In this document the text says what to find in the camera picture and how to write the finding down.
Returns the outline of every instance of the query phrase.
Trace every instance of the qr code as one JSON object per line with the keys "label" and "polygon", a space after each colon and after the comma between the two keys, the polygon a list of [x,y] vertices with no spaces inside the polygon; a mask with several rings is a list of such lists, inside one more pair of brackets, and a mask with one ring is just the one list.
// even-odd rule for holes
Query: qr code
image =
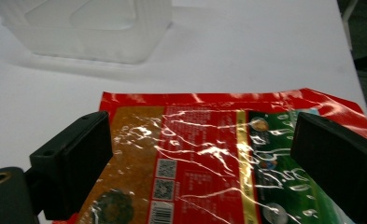
{"label": "qr code", "polygon": [[172,201],[174,197],[175,181],[155,179],[153,198],[158,200]]}
{"label": "qr code", "polygon": [[177,161],[159,159],[158,164],[157,164],[156,176],[175,179],[176,165],[177,165]]}

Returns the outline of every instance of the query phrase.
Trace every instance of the clear plastic box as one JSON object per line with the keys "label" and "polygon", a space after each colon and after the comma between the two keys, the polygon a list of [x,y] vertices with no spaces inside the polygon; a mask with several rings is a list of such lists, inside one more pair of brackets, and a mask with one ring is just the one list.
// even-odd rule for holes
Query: clear plastic box
{"label": "clear plastic box", "polygon": [[171,0],[0,0],[2,23],[35,54],[140,63],[172,20]]}

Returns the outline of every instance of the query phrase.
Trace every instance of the white table surface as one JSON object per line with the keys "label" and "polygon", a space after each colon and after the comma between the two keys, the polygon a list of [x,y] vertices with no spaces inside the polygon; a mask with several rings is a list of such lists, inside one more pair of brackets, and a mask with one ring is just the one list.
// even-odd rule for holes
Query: white table surface
{"label": "white table surface", "polygon": [[364,98],[334,0],[175,0],[173,23],[141,64],[33,55],[0,21],[0,168],[29,155],[110,92],[311,88]]}

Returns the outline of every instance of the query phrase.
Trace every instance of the clear plastic film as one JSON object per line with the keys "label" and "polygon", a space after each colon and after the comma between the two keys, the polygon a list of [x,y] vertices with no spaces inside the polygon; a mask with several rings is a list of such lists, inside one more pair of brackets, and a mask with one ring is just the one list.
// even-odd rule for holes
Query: clear plastic film
{"label": "clear plastic film", "polygon": [[309,89],[112,94],[114,157],[76,223],[349,223],[289,156],[297,113],[367,137],[349,101]]}

